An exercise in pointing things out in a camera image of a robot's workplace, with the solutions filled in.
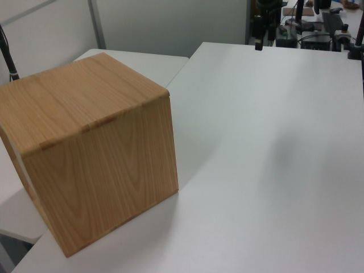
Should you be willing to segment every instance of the box top face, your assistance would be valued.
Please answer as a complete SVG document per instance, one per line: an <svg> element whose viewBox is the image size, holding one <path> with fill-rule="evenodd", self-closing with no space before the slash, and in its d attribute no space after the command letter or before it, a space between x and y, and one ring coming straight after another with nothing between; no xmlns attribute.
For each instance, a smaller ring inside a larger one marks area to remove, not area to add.
<svg viewBox="0 0 364 273"><path fill-rule="evenodd" d="M0 86L0 126L26 157L168 96L101 53Z"/></svg>

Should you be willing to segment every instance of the wooden cube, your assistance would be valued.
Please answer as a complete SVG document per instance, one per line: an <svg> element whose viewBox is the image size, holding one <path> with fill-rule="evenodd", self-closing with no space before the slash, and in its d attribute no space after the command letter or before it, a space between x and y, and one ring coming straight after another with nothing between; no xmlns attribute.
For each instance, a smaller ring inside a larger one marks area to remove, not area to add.
<svg viewBox="0 0 364 273"><path fill-rule="evenodd" d="M0 136L66 257L178 191L168 90L105 53L0 86Z"/></svg>

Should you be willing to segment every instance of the white wall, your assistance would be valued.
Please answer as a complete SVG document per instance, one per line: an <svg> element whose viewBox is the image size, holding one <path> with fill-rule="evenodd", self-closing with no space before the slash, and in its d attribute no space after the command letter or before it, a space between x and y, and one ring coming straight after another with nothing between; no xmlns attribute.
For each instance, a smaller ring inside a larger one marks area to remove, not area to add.
<svg viewBox="0 0 364 273"><path fill-rule="evenodd" d="M107 49L190 57L202 42L245 43L249 0L97 0Z"/></svg>
<svg viewBox="0 0 364 273"><path fill-rule="evenodd" d="M1 9L12 1L1 0ZM87 0L57 0L3 27L20 77L76 59L97 48ZM9 71L0 54L0 84Z"/></svg>

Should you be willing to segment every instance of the white desk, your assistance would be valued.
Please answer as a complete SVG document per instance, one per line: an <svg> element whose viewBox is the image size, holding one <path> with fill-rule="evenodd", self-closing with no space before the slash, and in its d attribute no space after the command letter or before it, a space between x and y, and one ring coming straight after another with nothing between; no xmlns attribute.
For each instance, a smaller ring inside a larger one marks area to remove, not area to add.
<svg viewBox="0 0 364 273"><path fill-rule="evenodd" d="M101 52L166 87L188 61L186 57L91 49L78 59ZM0 234L35 243L47 226L28 197L0 141Z"/></svg>
<svg viewBox="0 0 364 273"><path fill-rule="evenodd" d="M68 259L46 232L14 272L362 273L360 62L204 43L167 88L179 194Z"/></svg>

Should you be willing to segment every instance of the gray floor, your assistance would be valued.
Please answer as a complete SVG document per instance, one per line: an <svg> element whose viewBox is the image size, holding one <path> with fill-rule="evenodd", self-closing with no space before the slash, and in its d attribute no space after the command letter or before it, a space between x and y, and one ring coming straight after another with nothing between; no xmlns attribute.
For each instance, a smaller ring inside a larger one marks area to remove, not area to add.
<svg viewBox="0 0 364 273"><path fill-rule="evenodd" d="M10 273L28 253L31 246L0 234L0 273Z"/></svg>

